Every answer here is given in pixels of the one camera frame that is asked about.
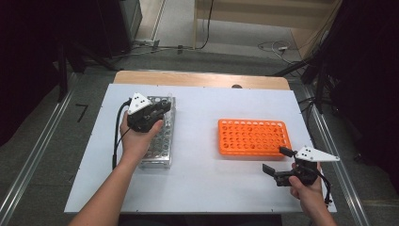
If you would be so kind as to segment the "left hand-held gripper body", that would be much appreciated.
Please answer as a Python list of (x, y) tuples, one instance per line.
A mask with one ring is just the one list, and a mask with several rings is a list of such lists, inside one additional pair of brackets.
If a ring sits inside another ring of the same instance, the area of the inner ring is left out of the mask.
[(144, 95), (135, 92), (128, 108), (127, 125), (135, 132), (148, 133), (157, 122), (153, 113), (155, 104)]

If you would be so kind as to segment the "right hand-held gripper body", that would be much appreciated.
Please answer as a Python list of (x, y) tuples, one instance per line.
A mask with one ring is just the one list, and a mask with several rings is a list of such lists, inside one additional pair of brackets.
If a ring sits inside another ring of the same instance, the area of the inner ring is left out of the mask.
[(295, 167), (289, 171), (277, 171), (273, 178), (277, 186), (291, 186), (290, 176), (296, 176), (303, 185), (311, 186), (319, 177), (320, 171), (317, 164), (321, 162), (340, 161), (340, 157), (314, 149), (313, 147), (302, 147), (296, 151)]

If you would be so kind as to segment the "metal test tube rack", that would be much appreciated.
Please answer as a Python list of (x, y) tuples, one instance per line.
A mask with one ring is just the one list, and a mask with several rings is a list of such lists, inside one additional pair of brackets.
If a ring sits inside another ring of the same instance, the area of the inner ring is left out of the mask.
[(146, 155), (140, 162), (142, 169), (169, 169), (172, 160), (172, 140), (175, 122), (175, 98), (172, 96), (149, 96), (154, 104), (162, 101), (171, 103), (171, 109), (164, 114), (161, 131), (152, 139)]

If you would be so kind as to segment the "orange plastic test tube rack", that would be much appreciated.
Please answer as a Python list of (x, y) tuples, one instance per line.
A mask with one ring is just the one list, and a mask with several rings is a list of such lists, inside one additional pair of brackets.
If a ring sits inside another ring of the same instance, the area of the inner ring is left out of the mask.
[(220, 119), (217, 125), (222, 155), (280, 157), (280, 147), (292, 148), (283, 121)]

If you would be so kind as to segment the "person's right hand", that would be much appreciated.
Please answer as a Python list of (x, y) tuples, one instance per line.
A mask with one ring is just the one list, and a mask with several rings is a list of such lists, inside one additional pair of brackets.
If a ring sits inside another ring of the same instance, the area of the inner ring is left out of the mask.
[(300, 200), (304, 206), (324, 205), (323, 190), (321, 179), (317, 178), (311, 186), (305, 186), (296, 176), (290, 176), (290, 193), (293, 197)]

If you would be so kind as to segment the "person's left hand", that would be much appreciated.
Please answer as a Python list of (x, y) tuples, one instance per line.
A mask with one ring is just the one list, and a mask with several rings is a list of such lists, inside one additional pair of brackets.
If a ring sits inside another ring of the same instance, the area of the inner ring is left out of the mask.
[(139, 133), (131, 130), (127, 125), (127, 112), (124, 112), (120, 124), (122, 156), (120, 165), (136, 166), (150, 147), (152, 139), (160, 132), (163, 121), (157, 121), (149, 132)]

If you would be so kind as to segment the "floor power strip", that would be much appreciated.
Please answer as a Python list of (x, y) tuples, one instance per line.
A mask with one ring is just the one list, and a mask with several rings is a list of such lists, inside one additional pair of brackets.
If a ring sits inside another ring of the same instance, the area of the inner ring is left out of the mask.
[(159, 47), (160, 40), (135, 40), (133, 46), (138, 47), (149, 47), (152, 51), (155, 51)]

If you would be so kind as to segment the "black metal stand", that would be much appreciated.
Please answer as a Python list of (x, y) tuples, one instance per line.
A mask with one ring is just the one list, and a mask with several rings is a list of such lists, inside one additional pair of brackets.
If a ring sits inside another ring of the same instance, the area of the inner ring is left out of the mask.
[(95, 54), (83, 44), (74, 40), (60, 40), (57, 43), (57, 69), (59, 74), (59, 94), (58, 102), (60, 103), (69, 91), (67, 63), (70, 63), (72, 69), (77, 73), (83, 73), (86, 69), (83, 56), (93, 59), (98, 64), (104, 66), (109, 71), (118, 72), (119, 69), (113, 64), (107, 62), (102, 57)]
[(310, 84), (312, 81), (316, 81), (315, 94), (311, 102), (316, 106), (318, 112), (322, 114), (322, 104), (325, 102), (323, 100), (323, 91), (327, 80), (327, 64), (321, 56), (310, 56), (296, 63), (292, 63), (286, 69), (274, 73), (274, 76), (283, 77), (303, 67), (306, 67), (306, 69), (301, 75), (300, 80), (303, 84)]

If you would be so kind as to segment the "black cabinet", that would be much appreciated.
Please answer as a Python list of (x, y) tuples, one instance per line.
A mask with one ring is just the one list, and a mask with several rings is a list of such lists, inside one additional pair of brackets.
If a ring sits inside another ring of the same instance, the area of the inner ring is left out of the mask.
[(131, 51), (143, 15), (139, 0), (96, 0), (106, 52), (118, 57)]

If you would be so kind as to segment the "light wooden furniture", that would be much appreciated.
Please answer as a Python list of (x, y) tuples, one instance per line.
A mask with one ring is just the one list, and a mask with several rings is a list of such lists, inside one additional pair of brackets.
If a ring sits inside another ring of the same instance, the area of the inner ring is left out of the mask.
[(194, 0), (193, 42), (197, 44), (198, 19), (265, 24), (291, 29), (302, 58), (330, 29), (343, 0)]

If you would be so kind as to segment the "aluminium floor rail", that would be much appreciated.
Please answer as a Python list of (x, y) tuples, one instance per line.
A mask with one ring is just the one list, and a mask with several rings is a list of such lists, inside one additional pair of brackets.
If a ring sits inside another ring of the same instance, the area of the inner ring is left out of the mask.
[(66, 92), (65, 96), (56, 103), (51, 115), (46, 120), (45, 126), (40, 130), (40, 136), (37, 138), (35, 145), (28, 152), (28, 157), (25, 159), (24, 165), (18, 171), (17, 176), (10, 184), (8, 191), (0, 205), (0, 226), (7, 226), (9, 223), (12, 214), (14, 213), (31, 178), (33, 177), (37, 166), (39, 165), (42, 156), (46, 151), (47, 145), (50, 142), (81, 77), (81, 74), (71, 74), (67, 82), (67, 84), (70, 86), (70, 89)]
[(340, 189), (343, 193), (343, 202), (348, 208), (355, 225), (371, 226), (371, 221), (365, 212), (348, 168), (344, 163), (344, 155), (328, 127), (326, 113), (321, 114), (316, 106), (312, 105), (305, 112), (305, 123), (311, 135), (311, 141), (316, 147), (341, 158), (339, 162), (330, 163), (330, 166), (338, 182), (336, 189)]

